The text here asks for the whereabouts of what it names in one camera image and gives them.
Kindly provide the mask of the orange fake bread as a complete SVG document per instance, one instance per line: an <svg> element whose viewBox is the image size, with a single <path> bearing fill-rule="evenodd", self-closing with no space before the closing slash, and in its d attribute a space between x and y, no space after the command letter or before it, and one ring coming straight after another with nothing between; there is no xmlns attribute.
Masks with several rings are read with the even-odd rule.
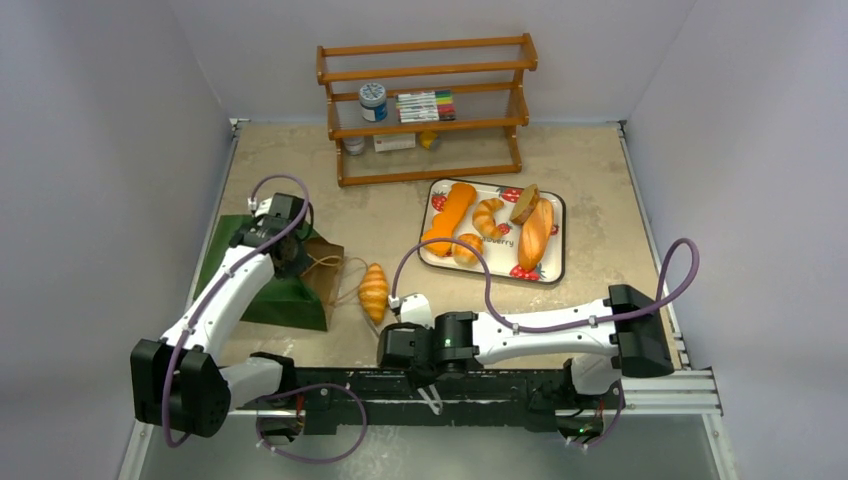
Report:
<svg viewBox="0 0 848 480"><path fill-rule="evenodd" d="M456 228L465 218L468 208L476 201L477 191L468 183L454 183L449 190L431 196L430 205L436 211L430 228L421 241L433 238L452 238Z"/></svg>

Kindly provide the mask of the round fake bun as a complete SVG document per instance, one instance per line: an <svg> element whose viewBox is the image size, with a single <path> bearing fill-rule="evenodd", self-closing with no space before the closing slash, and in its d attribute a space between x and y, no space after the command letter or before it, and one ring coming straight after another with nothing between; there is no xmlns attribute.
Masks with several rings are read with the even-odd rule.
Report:
<svg viewBox="0 0 848 480"><path fill-rule="evenodd" d="M474 268L479 263L479 255L483 255L483 238L473 233L464 233L457 237L462 245L454 243L451 247L455 263L464 268Z"/></svg>

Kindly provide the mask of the fake bread slice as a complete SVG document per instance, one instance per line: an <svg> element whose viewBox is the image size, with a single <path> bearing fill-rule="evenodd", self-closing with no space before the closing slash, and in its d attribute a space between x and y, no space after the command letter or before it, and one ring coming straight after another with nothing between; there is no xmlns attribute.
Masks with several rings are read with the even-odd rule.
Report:
<svg viewBox="0 0 848 480"><path fill-rule="evenodd" d="M523 225L532 215L539 200L540 193L536 184L525 187L513 206L510 222L515 225Z"/></svg>

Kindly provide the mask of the fake croissant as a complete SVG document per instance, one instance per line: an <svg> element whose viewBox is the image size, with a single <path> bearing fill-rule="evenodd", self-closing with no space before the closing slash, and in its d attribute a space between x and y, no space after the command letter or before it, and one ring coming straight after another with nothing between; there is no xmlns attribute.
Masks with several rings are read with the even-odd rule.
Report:
<svg viewBox="0 0 848 480"><path fill-rule="evenodd" d="M388 308L389 284L382 267L371 263L358 286L358 300L362 310L374 326L379 326Z"/></svg>
<svg viewBox="0 0 848 480"><path fill-rule="evenodd" d="M502 238L503 232L495 221L495 213L503 207L504 202L500 198L484 199L477 204L472 214L472 224L483 238L491 240Z"/></svg>

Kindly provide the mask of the metal tongs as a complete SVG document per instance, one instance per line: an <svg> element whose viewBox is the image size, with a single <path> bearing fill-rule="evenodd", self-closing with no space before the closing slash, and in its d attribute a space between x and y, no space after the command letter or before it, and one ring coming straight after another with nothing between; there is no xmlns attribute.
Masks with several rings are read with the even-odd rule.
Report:
<svg viewBox="0 0 848 480"><path fill-rule="evenodd" d="M426 388L418 388L417 392L434 415L440 416L442 414L444 404L434 384L431 384Z"/></svg>

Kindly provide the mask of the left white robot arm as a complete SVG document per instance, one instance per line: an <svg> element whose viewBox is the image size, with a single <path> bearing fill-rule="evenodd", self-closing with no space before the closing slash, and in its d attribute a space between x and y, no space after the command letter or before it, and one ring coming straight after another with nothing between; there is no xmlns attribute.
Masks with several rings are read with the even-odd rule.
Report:
<svg viewBox="0 0 848 480"><path fill-rule="evenodd" d="M130 354L138 421L208 438L228 414L262 398L284 409L297 399L293 362L254 353L229 367L220 352L248 306L271 280L294 276L307 255L308 200L277 193L252 202L252 217L232 234L220 265L187 312L159 339L140 340Z"/></svg>

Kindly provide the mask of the green brown paper bag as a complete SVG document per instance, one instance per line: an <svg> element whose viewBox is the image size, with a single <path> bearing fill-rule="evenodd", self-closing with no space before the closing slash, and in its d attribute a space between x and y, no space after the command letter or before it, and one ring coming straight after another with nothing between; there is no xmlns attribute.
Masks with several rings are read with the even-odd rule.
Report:
<svg viewBox="0 0 848 480"><path fill-rule="evenodd" d="M197 299L222 263L229 241L239 227L249 220L247 215L222 215L218 218L207 246L193 298ZM342 267L334 264L334 256L342 257L345 249L313 233L305 243L312 269L297 278L272 279L249 304L245 322L327 332L330 329L334 303L339 299Z"/></svg>

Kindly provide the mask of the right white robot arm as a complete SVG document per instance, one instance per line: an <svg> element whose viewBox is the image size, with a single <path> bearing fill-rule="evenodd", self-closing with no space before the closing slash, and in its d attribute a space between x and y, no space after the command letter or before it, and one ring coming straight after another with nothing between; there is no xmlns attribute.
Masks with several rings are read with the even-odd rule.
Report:
<svg viewBox="0 0 848 480"><path fill-rule="evenodd" d="M586 304L503 321L489 312L453 311L425 322L429 311L421 294L400 300L399 322L378 340L378 367L407 372L415 387L508 359L574 354L561 392L569 404L584 407L622 377L657 378L675 370L658 307L626 284Z"/></svg>

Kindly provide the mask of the fake baguette loaf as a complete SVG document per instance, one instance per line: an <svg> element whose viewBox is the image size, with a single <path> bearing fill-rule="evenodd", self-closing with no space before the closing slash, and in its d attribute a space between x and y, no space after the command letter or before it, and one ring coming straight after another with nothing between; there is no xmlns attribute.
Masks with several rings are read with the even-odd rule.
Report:
<svg viewBox="0 0 848 480"><path fill-rule="evenodd" d="M534 270L543 259L553 224L553 204L542 198L522 224L518 245L518 264L523 270Z"/></svg>

